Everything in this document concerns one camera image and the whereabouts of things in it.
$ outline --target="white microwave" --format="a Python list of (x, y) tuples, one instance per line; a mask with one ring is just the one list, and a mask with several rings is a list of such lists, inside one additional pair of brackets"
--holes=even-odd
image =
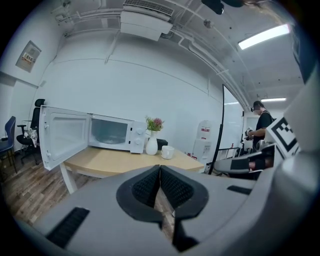
[(88, 146), (142, 153), (146, 130), (147, 124), (141, 121), (42, 105), (39, 141), (43, 165), (51, 170)]

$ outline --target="person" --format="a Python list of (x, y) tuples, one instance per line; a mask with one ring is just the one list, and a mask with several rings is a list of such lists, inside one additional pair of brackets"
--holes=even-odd
[(266, 135), (266, 128), (274, 121), (271, 114), (266, 110), (261, 101), (257, 100), (253, 103), (253, 111), (256, 115), (259, 115), (258, 123), (253, 131), (246, 131), (245, 135), (249, 138), (253, 137), (253, 150), (256, 151), (256, 145), (258, 141), (264, 140)]

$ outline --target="fluorescent light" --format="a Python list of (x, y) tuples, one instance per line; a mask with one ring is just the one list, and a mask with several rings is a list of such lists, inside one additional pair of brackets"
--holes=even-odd
[(284, 102), (287, 98), (263, 98), (261, 102)]
[(281, 35), (289, 34), (289, 33), (290, 33), (289, 26), (287, 24), (284, 24), (284, 25), (280, 25), (280, 26), (276, 26), (274, 28), (268, 29), (252, 37), (249, 37), (248, 39), (240, 41), (238, 44), (240, 48), (244, 50), (250, 46), (254, 46), (265, 40), (275, 38)]
[(233, 104), (239, 104), (239, 102), (224, 103), (224, 105), (233, 105)]

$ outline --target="black shirt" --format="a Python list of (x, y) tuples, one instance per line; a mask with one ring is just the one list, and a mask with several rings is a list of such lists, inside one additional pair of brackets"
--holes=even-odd
[[(256, 124), (255, 130), (259, 130), (261, 128), (267, 128), (271, 123), (273, 122), (273, 119), (269, 112), (263, 111), (262, 114), (259, 117), (258, 123)], [(256, 144), (260, 140), (264, 140), (265, 136), (253, 136), (253, 147), (256, 148)]]

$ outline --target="wooden floor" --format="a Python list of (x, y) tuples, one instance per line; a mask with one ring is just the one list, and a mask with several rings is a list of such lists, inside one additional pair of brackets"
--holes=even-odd
[[(41, 156), (38, 155), (36, 158), (40, 162), (39, 165), (36, 165), (32, 156), (26, 158), (24, 165), (22, 165), (20, 156), (16, 156), (17, 173), (15, 173), (13, 166), (2, 167), (1, 169), (4, 179), (1, 184), (2, 193), (11, 214), (31, 226), (41, 215), (70, 195), (60, 168), (57, 167), (48, 171), (44, 169), (40, 160)], [(79, 189), (98, 180), (98, 178), (78, 173), (74, 173), (74, 178)], [(154, 208), (162, 213), (162, 231), (172, 241), (174, 230), (173, 209), (161, 189), (157, 194)]]

